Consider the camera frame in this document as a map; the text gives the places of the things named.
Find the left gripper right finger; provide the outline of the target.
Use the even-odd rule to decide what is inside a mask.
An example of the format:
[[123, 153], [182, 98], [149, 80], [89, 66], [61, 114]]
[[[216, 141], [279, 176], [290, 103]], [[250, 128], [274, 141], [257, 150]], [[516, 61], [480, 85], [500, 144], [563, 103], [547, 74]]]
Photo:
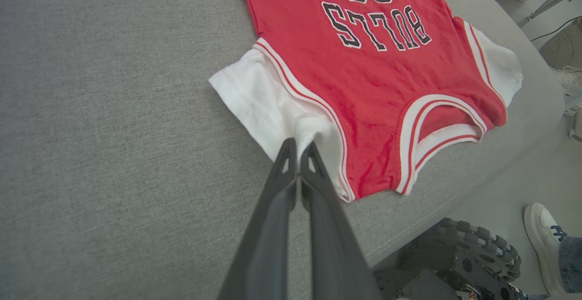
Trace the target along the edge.
[[380, 300], [380, 289], [314, 142], [300, 157], [300, 180], [310, 215], [312, 298]]

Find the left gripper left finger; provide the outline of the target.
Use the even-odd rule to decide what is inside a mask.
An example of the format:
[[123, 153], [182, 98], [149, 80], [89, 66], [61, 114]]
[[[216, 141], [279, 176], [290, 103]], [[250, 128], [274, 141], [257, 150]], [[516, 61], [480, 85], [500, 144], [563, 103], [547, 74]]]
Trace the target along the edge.
[[289, 217], [296, 204], [296, 141], [283, 141], [239, 248], [220, 300], [285, 300]]

